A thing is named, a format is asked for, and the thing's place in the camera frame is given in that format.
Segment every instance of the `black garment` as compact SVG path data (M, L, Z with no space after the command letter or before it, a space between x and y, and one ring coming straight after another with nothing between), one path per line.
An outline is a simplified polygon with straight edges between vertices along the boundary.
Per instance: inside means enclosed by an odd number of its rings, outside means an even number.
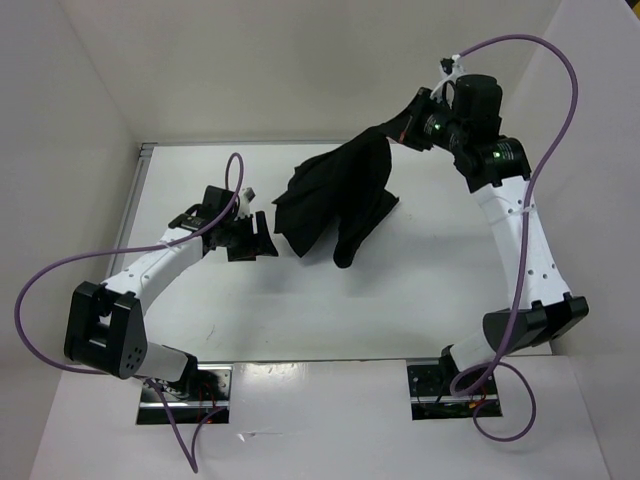
M391 149L378 128L296 167L287 191L274 200L275 233L282 233L299 257L337 216L333 260L340 268L349 267L363 240L398 203L384 189L391 173Z

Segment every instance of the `white tabletop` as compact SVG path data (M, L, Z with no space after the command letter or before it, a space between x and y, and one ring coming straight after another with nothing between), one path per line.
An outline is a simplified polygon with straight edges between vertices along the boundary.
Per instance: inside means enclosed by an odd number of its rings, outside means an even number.
M229 424L206 425L194 477L168 425L136 426L140 384L63 373L31 480L606 480L569 359L509 360L529 379L538 420L521 441L481 437L471 419L411 420L405 362L238 364ZM513 435L530 405L520 380L496 371ZM187 442L195 425L181 425Z
M252 210L266 211L272 231L271 202L294 167L335 147L158 146L128 245L155 243L207 185L223 186L234 151L245 159L245 186L257 194ZM209 361L429 357L478 329L485 313L509 306L493 237L451 156L392 151L387 189L400 203L350 268L333 263L335 231L302 259L280 235L273 236L279 258L228 263L224 250L210 253L151 306L148 339Z

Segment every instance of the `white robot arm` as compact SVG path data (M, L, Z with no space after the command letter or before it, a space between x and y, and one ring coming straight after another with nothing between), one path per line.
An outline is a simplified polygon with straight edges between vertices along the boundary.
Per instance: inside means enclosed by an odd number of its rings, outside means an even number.
M379 126L388 137L415 150L443 148L465 177L491 226L502 259L509 298L514 298L522 240L523 209L529 212L527 271L506 353L557 338L584 318L589 307L574 297L551 255L533 198L524 205L531 167L524 148L499 133L502 89L495 78L466 74L459 56L443 59L442 81L421 88L398 116ZM454 90L451 105L445 89ZM487 313L482 327L443 350L457 372L491 361L504 337L509 309Z
M182 272L217 247L227 249L229 261L278 256L264 212L256 212L255 218L249 213L255 196L250 188L239 195L222 221L202 235L194 234L223 212L232 195L229 190L207 187L201 204L169 224L158 242L161 248L99 285L83 282L72 297L65 355L122 379L150 377L185 389L189 377L197 373L197 359L147 341L143 317L149 306ZM173 245L186 237L192 238Z

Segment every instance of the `purple cord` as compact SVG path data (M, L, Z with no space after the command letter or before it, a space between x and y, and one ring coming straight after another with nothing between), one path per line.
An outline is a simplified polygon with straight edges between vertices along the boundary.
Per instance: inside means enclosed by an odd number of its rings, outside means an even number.
M198 426L196 427L196 430L193 432L193 436L191 437L191 452L189 452L189 450L187 450L187 446L184 443L184 440L182 439L182 435L180 435L180 430L178 430L178 425L176 425L176 419L174 418L173 413L171 412L171 407L169 407L169 404L167 403L167 399L164 398L164 394L162 393L162 388L160 388L160 386L156 382L154 382L149 378L147 378L145 382L156 392L158 397L160 397L160 401L162 402L162 406L164 407L165 412L167 412L167 418L169 419L169 423L171 424L173 433L176 436L176 440L178 440L178 444L182 449L182 453L184 453L184 456L187 457L187 461L189 462L189 465L191 466L193 473L198 473L198 462L196 460L196 439L198 438L198 433L200 432L200 429L202 428L202 426L206 424L211 417L213 417L216 413L226 409L216 408L212 412L209 412L207 415L205 415L205 417L202 420L200 420L200 422L198 422Z
M536 416L538 414L538 406L536 404L536 397L533 394L533 390L531 389L531 385L529 385L529 382L527 382L527 379L524 378L524 375L522 375L522 372L520 372L513 365L509 365L508 363L498 362L498 365L501 366L501 367L508 368L513 373L515 373L518 376L518 378L520 378L520 380L522 380L522 383L524 384L524 387L527 389L527 393L529 394L529 399L531 400L531 417L529 418L529 422L527 423L527 426L524 427L522 432L517 433L517 434L513 435L512 437L496 437L495 435L492 435L492 434L486 432L480 426L480 424L478 423L478 414L480 413L480 410L482 410L487 405L497 402L497 400L488 400L486 402L481 403L480 405L478 405L476 408L473 409L473 424L476 426L476 428L478 429L478 431L482 435L484 435L485 437L487 437L490 440L493 440L494 442L502 442L502 443L514 442L514 441L519 440L522 437L524 437L529 432L529 430L531 430L531 428L533 427L533 424L536 421Z
M147 247L116 248L116 249L112 249L112 250L103 250L103 251L98 251L98 252L88 252L88 253L81 253L79 255L73 255L71 257L63 258L62 260L58 260L57 262L54 262L51 265L46 266L45 268L40 270L38 273L36 273L33 277L31 277L27 281L27 283L25 283L24 287L22 287L22 289L20 290L20 293L18 294L18 298L16 299L15 306L13 308L13 319L14 319L14 322L15 322L16 331L18 332L18 336L20 337L20 340L22 340L22 343L24 343L24 346L27 347L27 349L29 349L29 351L34 356L36 356L39 360L43 361L47 365L50 365L50 366L55 367L55 368L58 368L60 370L64 370L66 372L73 372L73 373L87 373L87 374L91 374L91 375L102 375L103 372L100 372L100 371L97 371L97 370L87 370L87 369L84 369L84 368L70 367L70 366L65 365L63 363L56 362L55 360L52 360L51 358L45 356L42 352L40 352L40 350L38 350L33 345L33 343L31 343L31 341L29 340L29 338L27 337L27 335L24 332L24 328L22 326L22 318L20 316L20 311L21 311L21 308L22 308L22 302L24 301L24 297L26 296L27 292L33 286L33 284L36 283L45 274L49 273L51 270L55 270L56 268L61 267L62 265L66 265L67 263L76 262L78 260L84 260L86 258L102 257L102 256L106 256L106 255L119 255L119 254L123 254L123 253L154 252L156 250L162 250L162 249L167 248L167 247L173 247L175 245L179 245L181 243L184 243L186 241L191 240L192 238L198 237L198 236L202 235L203 233L208 232L213 227L215 227L227 215L227 213L229 213L229 210L231 210L233 208L233 206L236 204L236 200L238 199L238 195L240 194L240 188L242 187L242 180L243 180L243 177L244 177L244 162L242 160L242 156L239 153L236 152L236 153L232 153L231 154L231 156L229 157L229 161L227 162L227 170L226 171L227 171L227 177L228 177L229 167L230 167L231 163L233 162L234 158L238 159L238 162L239 162L239 165L240 165L240 172L238 174L238 184L236 185L236 189L233 192L233 196L229 200L229 203L224 208L224 210L222 210L220 215L218 215L209 224L205 225L204 227L202 227L197 232L194 232L194 233L192 233L191 235L189 235L187 237L183 237L183 238L180 238L178 240L174 240L173 242L169 242L167 244L150 245L150 246L147 246Z
M471 48L469 48L467 50L464 50L462 53L460 53L460 56L461 57L465 57L465 56L467 56L467 55L469 55L469 54L471 54L473 52L476 52L476 51L484 48L484 47L488 47L489 45L493 45L495 43L504 42L506 40L527 40L529 42L534 42L534 43L537 43L539 45L542 45L543 47L545 47L546 49L550 50L556 57L558 57L560 59L562 64L567 69L567 72L569 73L569 78L571 80L571 104L569 106L569 112L567 113L567 118L565 119L564 123L562 124L562 128L558 132L558 135L553 140L553 142L551 143L551 146L547 149L545 154L542 156L542 159L540 160L540 163L538 164L538 166L533 171L533 174L531 175L531 180L529 182L529 186L527 187L527 190L526 190L525 196L524 196L524 205L526 207L528 207L530 205L530 203L531 203L531 197L533 196L533 189L535 187L536 182L538 181L538 178L540 177L540 173L542 172L542 169L544 168L544 166L549 161L549 158L551 157L551 155L553 154L553 152L557 148L557 146L560 143L560 141L564 138L565 134L567 133L567 130L569 129L569 125L571 125L571 121L573 120L573 117L575 115L576 107L578 105L578 78L576 76L576 72L575 72L575 70L573 68L573 65L571 65L571 62L569 61L569 59L566 57L566 55L564 53L562 53L562 51L558 47L556 47L552 43L548 42L547 40L544 40L543 38L540 38L540 37L536 37L534 35L513 34L513 35L503 35L503 36L500 36L500 37L492 38L492 39L487 40L485 42L479 43L478 45L475 45L475 46L473 46L473 47L471 47ZM496 369L496 367L498 365L505 366L505 367L513 370L518 375L518 377L520 377L520 379L522 380L522 382L525 385L525 388L527 389L527 392L529 393L529 396L531 397L531 406L532 406L532 409L531 409L531 420L529 421L527 426L524 428L524 430L522 430L517 435L514 435L514 436L509 437L509 438L502 438L501 439L499 437L495 437L495 436L485 432L480 427L480 425L478 424L478 421L476 419L476 413L474 412L474 423L475 423L476 427L478 428L478 430L480 431L480 433L482 433L482 435L484 435L485 437L490 438L491 440L495 440L495 441L511 442L511 441L518 440L518 439L524 437L531 430L531 427L533 426L533 422L535 421L535 418L536 418L536 402L535 402L535 397L533 395L533 391L531 390L531 387L529 386L529 383L526 381L524 376L519 371L517 371L514 367L512 367L511 365L507 365L507 364L501 362L502 358L504 357L504 355L507 352L507 347L509 345L509 341L510 341L511 336L513 334L513 329L514 329L515 322L516 322L516 316L517 316L517 313L518 313L518 308L520 306L520 299L522 298L522 290L524 288L524 275L525 275L525 270L526 270L527 250L528 250L528 248L529 248L529 212L525 210L524 213L522 214L522 243L521 243L521 247L520 247L520 262L519 262L519 265L518 265L518 277L517 277L517 281L516 281L516 290L515 290L515 294L514 294L514 297L513 297L513 303L511 305L511 313L509 314L509 319L507 321L507 327L505 329L504 336L502 337L502 341L500 342L500 346L498 347L498 350L496 352L496 356L489 363L484 363L484 364L481 364L481 365L475 365L475 366L473 366L471 368L468 368L468 369L460 372L453 379L453 381L451 382L451 386L450 386L451 393L454 396L459 397L459 396L464 396L464 395L470 395L473 392L477 391L480 387L482 387L482 385L484 385L484 383L493 374L494 370ZM462 389L462 390L457 390L456 389L458 383L466 375L468 375L469 373L475 372L477 370L481 370L481 369L484 369L484 372L482 373L480 378L478 378L477 381L475 381L472 385L470 385L469 387L467 387L465 389Z

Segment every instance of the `purple cable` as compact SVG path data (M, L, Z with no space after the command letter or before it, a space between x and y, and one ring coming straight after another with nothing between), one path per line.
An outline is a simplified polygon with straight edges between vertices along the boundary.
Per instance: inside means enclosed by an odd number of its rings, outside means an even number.
M167 403L167 399L164 398L164 394L162 393L162 388L160 388L160 386L156 382L154 382L149 378L147 378L145 382L156 392L158 397L160 397L160 401L162 402L162 406L164 407L165 412L167 412L167 418L169 419L169 423L171 424L173 433L176 436L176 440L178 440L178 444L180 445L180 448L182 449L184 456L187 457L187 461L189 462L189 465L191 466L193 473L198 473L198 462L196 460L196 439L198 438L198 433L200 432L200 429L202 428L202 426L206 424L211 417L213 417L216 413L226 409L216 408L212 412L209 412L207 415L205 415L205 417L202 420L200 420L200 422L198 422L198 426L196 427L195 431L193 432L193 436L191 437L191 452L189 452L189 450L187 449L187 446L184 443L184 440L182 439L182 435L180 435L180 430L178 430L178 425L176 424L176 419L174 418L173 413L171 412L171 407L169 407L169 404Z
M22 309L22 302L24 301L24 297L26 296L27 292L33 286L33 284L36 283L41 277L43 277L44 275L49 273L51 270L55 270L56 268L61 267L62 265L66 265L67 263L77 262L78 260L84 260L86 258L103 257L103 256L106 256L106 255L119 255L119 254L123 254L123 253L154 252L156 250L162 250L162 249L167 248L167 247L173 247L175 245L179 245L181 243L184 243L186 241L191 240L192 238L198 237L198 236L208 232L213 227L215 227L227 215L227 213L229 213L229 211L236 204L236 200L238 199L238 195L240 194L240 188L242 187L242 180L243 180L243 177L244 177L244 162L242 160L242 156L237 152L232 153L231 156L229 157L229 161L227 162L226 177L228 179L229 168L230 168L231 163L233 162L234 158L238 159L238 164L240 166L240 172L238 173L238 184L236 185L236 189L233 192L233 196L229 200L229 203L224 208L224 210L222 210L222 212L220 212L220 215L218 215L216 218L214 218L211 222L209 222L207 225L202 227L197 232L194 232L194 233L192 233L191 235L189 235L187 237L180 238L178 240L175 240L173 242L169 242L167 244L150 245L150 246L147 246L147 247L116 248L116 249L112 249L112 250L103 250L103 251L98 251L98 252L88 252L88 253L81 253L79 255L73 255L71 257L63 258L62 260L58 260L57 262L54 262L51 265L46 266L45 268L40 270L38 273L36 273L33 277L31 277L27 281L27 283L25 283L24 287L22 287L22 290L20 290L20 293L18 294L18 298L16 299L15 306L13 308L13 319L14 319L14 322L15 322L16 331L18 332L18 336L20 337L20 340L22 341L22 343L24 343L24 346L27 347L27 349L29 349L29 351L35 357L37 357L39 360L43 361L47 365L50 365L50 366L55 367L55 368L58 368L60 370L64 370L66 372L73 372L73 373L87 373L87 374L91 374L91 375L102 375L103 372L99 372L97 370L87 370L87 369L84 369L84 368L71 367L71 366L65 365L63 363L56 362L55 360L52 360L49 357L45 356L42 352L40 352L40 350L38 350L33 345L33 343L31 343L31 341L29 340L29 338L27 337L27 335L24 332L24 328L22 326L22 318L20 316L20 312L21 312L21 309Z
M571 80L571 104L569 106L569 112L567 113L567 118L565 119L564 123L562 124L562 128L560 129L560 131L558 132L558 135L556 136L556 138L553 140L553 142L551 143L551 146L549 146L549 148L547 149L547 151L545 152L545 154L542 156L542 159L540 160L540 163L538 164L538 166L534 169L533 174L531 175L531 180L529 182L529 186L527 187L527 190L525 192L525 196L524 196L524 206L528 207L531 204L531 197L533 196L533 189L535 187L536 182L538 181L538 178L540 177L540 173L542 172L542 169L544 168L544 166L547 164L547 162L549 161L549 158L551 157L551 155L553 154L553 152L555 151L555 149L557 148L557 146L559 145L560 141L564 138L565 134L567 133L567 130L569 129L569 125L571 125L571 121L573 120L573 117L575 115L576 112L576 107L578 105L578 78L576 76L576 72L573 68L573 65L571 65L571 62L569 61L569 59L566 57L566 55L564 53L562 53L562 51L556 47L555 45L553 45L552 43L548 42L547 40L544 40L543 38L540 37L536 37L534 35L527 35L527 34L513 34L513 35L503 35L500 37L496 37L496 38L492 38L490 40L484 41L482 43L479 43L478 45L475 45L467 50L464 50L462 53L460 53L461 57L465 57L471 53L474 53L484 47L488 47L489 45L493 45L495 43L499 43L499 42L504 42L507 40L526 40L529 42L534 42L537 43L538 45L542 45L543 47L545 47L546 49L550 50L556 57L558 57L560 59L560 61L562 62L562 64L564 65L564 67L567 69L567 72L569 73L569 78ZM450 390L452 395L454 396L464 396L464 395L470 395L473 392L477 391L480 387L482 387L482 385L484 385L484 383L487 381L487 379L493 374L494 370L496 369L496 367L498 365L500 366L504 366L507 367L511 370L513 370L516 375L518 375L518 377L522 380L522 382L525 385L525 388L527 389L527 392L529 393L529 396L531 398L531 419L529 421L529 423L527 424L527 426L524 428L524 430L522 430L520 433L518 433L517 435L514 435L512 437L508 437L508 438L499 438L499 437L495 437L487 432L485 432L479 425L478 420L477 420L477 412L474 411L474 423L476 425L476 427L478 428L478 430L480 431L480 433L482 435L484 435L487 438L490 438L491 440L495 440L495 441L501 441L501 442L511 442L514 440L518 440L522 437L524 437L527 433L529 433L529 431L531 430L531 427L533 426L533 422L535 421L536 418L536 402L535 402L535 397L533 395L533 391L531 390L531 387L529 385L529 383L526 381L526 379L524 378L524 376L515 369L515 367L508 365L506 363L502 363L501 360L504 357L504 355L507 352L507 347L509 345L509 341L511 339L511 336L513 334L513 329L515 326L515 322L516 322L516 316L518 313L518 308L520 306L520 299L522 298L522 290L524 288L524 276L525 276L525 270L526 270L526 263L527 263L527 250L529 248L529 212L528 211L524 211L524 213L522 214L522 243L521 243L521 247L520 247L520 262L518 265L518 277L517 277L517 281L516 281L516 290L515 290L515 294L513 297L513 303L511 305L511 312L509 314L509 319L507 321L507 327L505 329L505 333L504 336L502 337L502 341L500 342L500 346L498 347L498 350L496 351L496 356L495 358L488 363L483 363L480 365L475 365L471 368L468 368L462 372L460 372L451 382L451 386L450 386ZM465 389L461 389L461 390L457 390L456 387L458 385L458 383L469 373L475 372L477 370L481 370L484 369L484 372L482 373L482 375L480 376L480 378L478 378L478 380L476 380L472 385L470 385L469 387L465 388Z

